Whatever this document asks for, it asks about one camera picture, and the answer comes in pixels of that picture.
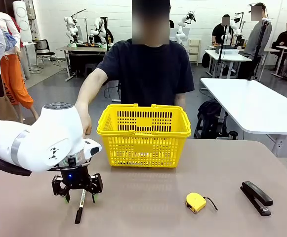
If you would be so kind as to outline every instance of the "plastic shopping basket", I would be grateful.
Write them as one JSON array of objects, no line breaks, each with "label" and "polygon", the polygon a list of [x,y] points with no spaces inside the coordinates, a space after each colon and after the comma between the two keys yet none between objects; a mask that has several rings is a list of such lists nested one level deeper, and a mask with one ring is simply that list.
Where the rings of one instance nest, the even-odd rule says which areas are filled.
[{"label": "plastic shopping basket", "polygon": [[109,105],[97,133],[111,166],[174,168],[191,128],[179,106]]}]

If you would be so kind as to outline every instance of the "man in black t-shirt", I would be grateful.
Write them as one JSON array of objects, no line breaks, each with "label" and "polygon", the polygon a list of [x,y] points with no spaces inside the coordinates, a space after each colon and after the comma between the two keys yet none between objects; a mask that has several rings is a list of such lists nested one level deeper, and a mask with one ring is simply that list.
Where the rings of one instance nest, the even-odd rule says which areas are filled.
[{"label": "man in black t-shirt", "polygon": [[[225,18],[225,17],[230,18],[230,16],[228,14],[223,16],[223,18]],[[222,23],[220,23],[212,31],[212,36],[211,36],[212,45],[221,44],[223,35],[224,35],[224,26],[222,25]]]},{"label": "man in black t-shirt", "polygon": [[115,43],[81,87],[75,106],[84,134],[91,132],[88,105],[106,81],[119,81],[122,104],[138,103],[139,106],[159,104],[185,108],[185,93],[194,90],[185,48],[170,41],[169,34],[162,32],[162,29],[169,30],[163,27],[163,23],[168,27],[169,0],[136,0],[132,14],[139,19],[140,37]]}]

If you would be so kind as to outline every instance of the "person's right hand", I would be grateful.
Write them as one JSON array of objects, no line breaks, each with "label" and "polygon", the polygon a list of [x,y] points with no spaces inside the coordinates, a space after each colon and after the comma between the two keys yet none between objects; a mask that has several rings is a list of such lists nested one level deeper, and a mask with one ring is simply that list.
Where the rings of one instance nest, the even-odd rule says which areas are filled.
[{"label": "person's right hand", "polygon": [[90,132],[92,131],[92,120],[88,113],[88,106],[76,103],[75,107],[78,110],[82,122],[83,137],[85,137],[85,135],[90,135]]}]

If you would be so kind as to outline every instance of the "white wall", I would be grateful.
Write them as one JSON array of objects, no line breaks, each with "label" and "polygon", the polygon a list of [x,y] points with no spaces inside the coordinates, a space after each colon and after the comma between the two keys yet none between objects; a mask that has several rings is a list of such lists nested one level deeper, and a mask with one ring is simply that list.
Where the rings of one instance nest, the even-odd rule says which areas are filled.
[{"label": "white wall", "polygon": [[[243,34],[247,39],[250,31],[256,24],[251,22],[248,11],[252,0],[171,0],[172,10],[170,19],[177,22],[188,11],[195,10],[196,23],[187,27],[190,30],[190,39],[201,39],[202,55],[207,45],[211,44],[212,29],[221,22],[224,14],[231,17],[236,12],[244,12],[246,21]],[[285,31],[287,22],[287,0],[264,0],[269,17],[272,19],[273,31],[269,44],[275,41],[280,32]],[[83,31],[86,41],[86,32],[83,18],[87,17],[88,29],[95,18],[108,17],[108,27],[115,41],[131,38],[131,0],[34,0],[37,23],[42,39],[49,41],[51,50],[65,46],[69,38],[65,35],[66,24],[64,17],[71,16],[74,12],[87,8],[78,14],[78,25]]]}]

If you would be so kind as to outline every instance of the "red object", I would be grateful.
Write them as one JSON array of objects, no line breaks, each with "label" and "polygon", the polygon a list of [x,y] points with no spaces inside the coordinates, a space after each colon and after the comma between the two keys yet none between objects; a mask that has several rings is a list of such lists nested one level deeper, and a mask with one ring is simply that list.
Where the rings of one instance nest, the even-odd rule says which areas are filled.
[{"label": "red object", "polygon": [[[17,23],[16,23],[16,21],[15,21],[15,19],[13,18],[13,17],[10,17],[12,20],[13,20],[13,22],[14,22],[14,24],[15,24],[15,26],[16,26],[16,28],[17,28],[17,30],[18,30],[18,32],[20,33],[20,27],[17,25]],[[20,47],[21,48],[23,48],[24,46],[23,46],[23,43],[22,43],[22,41],[20,40]]]}]

